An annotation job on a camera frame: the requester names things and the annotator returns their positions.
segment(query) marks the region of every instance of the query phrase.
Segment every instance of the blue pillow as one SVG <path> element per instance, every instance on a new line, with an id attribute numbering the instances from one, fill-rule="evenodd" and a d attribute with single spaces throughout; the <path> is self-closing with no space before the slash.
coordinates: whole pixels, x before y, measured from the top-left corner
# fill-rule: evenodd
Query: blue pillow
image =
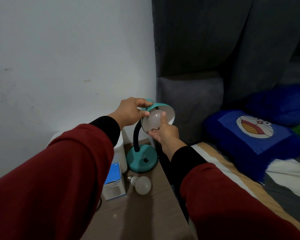
<path id="1" fill-rule="evenodd" d="M 203 128 L 236 168 L 257 182 L 263 181 L 273 160 L 300 156 L 300 137 L 290 128 L 241 110 L 217 112 L 203 122 Z"/>
<path id="2" fill-rule="evenodd" d="M 280 125 L 300 124 L 300 84 L 251 95 L 244 105 L 248 114 Z"/>

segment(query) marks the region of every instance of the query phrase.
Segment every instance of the striped bed sheet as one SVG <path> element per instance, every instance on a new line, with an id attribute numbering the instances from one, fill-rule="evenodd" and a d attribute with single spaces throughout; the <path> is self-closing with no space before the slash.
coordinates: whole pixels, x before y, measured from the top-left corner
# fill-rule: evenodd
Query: striped bed sheet
<path id="1" fill-rule="evenodd" d="M 215 145 L 201 142 L 192 147 L 241 188 L 300 230 L 300 157 L 273 161 L 266 171 L 264 185 L 261 185 L 240 173 Z"/>

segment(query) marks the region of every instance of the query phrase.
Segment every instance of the white light bulb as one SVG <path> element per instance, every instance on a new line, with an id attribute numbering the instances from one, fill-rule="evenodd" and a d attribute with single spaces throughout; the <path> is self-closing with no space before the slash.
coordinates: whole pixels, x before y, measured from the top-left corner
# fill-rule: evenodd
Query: white light bulb
<path id="1" fill-rule="evenodd" d="M 150 113 L 149 125 L 151 129 L 158 129 L 160 127 L 160 117 L 162 112 L 162 110 L 156 109 Z"/>
<path id="2" fill-rule="evenodd" d="M 130 180 L 131 185 L 136 188 L 136 192 L 140 195 L 147 194 L 151 189 L 151 181 L 146 176 L 142 176 L 142 177 L 129 176 L 128 180 Z"/>

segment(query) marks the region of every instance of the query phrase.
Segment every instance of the gray headboard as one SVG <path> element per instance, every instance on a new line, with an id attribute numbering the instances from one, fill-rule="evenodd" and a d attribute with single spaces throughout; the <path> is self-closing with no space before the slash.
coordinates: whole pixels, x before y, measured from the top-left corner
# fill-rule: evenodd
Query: gray headboard
<path id="1" fill-rule="evenodd" d="M 188 145 L 222 104 L 273 88 L 300 39 L 300 0 L 152 0 L 152 16 L 156 101 Z"/>

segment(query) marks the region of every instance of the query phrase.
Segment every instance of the lamp base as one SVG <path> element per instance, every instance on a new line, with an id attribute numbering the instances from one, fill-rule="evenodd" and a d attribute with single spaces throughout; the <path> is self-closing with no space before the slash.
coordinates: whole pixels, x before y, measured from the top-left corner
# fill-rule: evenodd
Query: lamp base
<path id="1" fill-rule="evenodd" d="M 128 151 L 127 164 L 135 173 L 143 173 L 151 170 L 158 162 L 156 150 L 150 145 L 140 145 L 140 151 L 136 152 L 134 146 Z"/>

